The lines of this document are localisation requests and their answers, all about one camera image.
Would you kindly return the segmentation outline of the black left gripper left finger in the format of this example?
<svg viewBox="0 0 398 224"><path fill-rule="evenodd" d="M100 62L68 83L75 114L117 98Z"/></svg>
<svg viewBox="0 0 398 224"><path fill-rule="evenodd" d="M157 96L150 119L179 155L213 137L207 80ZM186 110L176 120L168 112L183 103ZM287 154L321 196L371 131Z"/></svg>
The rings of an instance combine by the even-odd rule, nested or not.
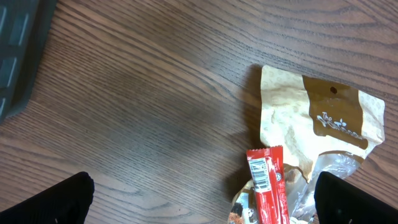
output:
<svg viewBox="0 0 398 224"><path fill-rule="evenodd" d="M84 224L95 185L79 172L39 194L1 212L1 224Z"/></svg>

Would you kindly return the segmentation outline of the snack wrapper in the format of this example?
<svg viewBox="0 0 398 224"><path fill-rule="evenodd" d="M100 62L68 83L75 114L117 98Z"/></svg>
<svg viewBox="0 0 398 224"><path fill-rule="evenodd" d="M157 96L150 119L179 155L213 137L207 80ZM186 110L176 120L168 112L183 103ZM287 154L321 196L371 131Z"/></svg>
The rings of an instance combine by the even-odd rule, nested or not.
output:
<svg viewBox="0 0 398 224"><path fill-rule="evenodd" d="M257 206L252 179L234 196L227 224L258 224Z"/></svg>

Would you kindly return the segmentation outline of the grey plastic mesh basket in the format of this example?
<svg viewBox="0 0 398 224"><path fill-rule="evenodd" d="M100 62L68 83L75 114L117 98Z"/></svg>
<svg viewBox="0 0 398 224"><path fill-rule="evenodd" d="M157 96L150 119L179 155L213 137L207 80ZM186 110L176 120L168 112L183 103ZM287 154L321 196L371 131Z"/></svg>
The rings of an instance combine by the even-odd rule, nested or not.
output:
<svg viewBox="0 0 398 224"><path fill-rule="evenodd" d="M57 0L1 0L1 121L27 106Z"/></svg>

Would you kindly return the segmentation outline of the beige brown snack pouch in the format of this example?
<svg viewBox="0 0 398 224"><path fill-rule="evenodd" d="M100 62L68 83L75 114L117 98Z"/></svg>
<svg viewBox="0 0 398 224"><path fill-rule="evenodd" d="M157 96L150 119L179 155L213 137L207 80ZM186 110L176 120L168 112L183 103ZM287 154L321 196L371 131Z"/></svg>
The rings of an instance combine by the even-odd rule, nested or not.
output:
<svg viewBox="0 0 398 224"><path fill-rule="evenodd" d="M385 102L337 82L263 66L260 139L282 146L291 223L310 223L321 172L345 179L384 142Z"/></svg>

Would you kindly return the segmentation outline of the red snack bar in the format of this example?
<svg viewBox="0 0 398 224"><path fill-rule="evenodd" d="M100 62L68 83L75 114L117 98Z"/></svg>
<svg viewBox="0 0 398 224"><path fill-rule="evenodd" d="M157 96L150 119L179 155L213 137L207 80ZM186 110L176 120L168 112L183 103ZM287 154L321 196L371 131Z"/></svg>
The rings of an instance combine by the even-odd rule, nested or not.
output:
<svg viewBox="0 0 398 224"><path fill-rule="evenodd" d="M261 224L289 224L285 191L283 147L246 151L254 183L257 213Z"/></svg>

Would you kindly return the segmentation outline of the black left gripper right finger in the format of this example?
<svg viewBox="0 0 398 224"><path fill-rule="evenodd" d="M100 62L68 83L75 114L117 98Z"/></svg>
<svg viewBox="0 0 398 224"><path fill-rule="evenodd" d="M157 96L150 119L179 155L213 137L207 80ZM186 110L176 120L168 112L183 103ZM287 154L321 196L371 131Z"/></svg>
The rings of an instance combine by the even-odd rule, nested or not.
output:
<svg viewBox="0 0 398 224"><path fill-rule="evenodd" d="M397 224L397 209L330 172L321 172L315 185L320 224Z"/></svg>

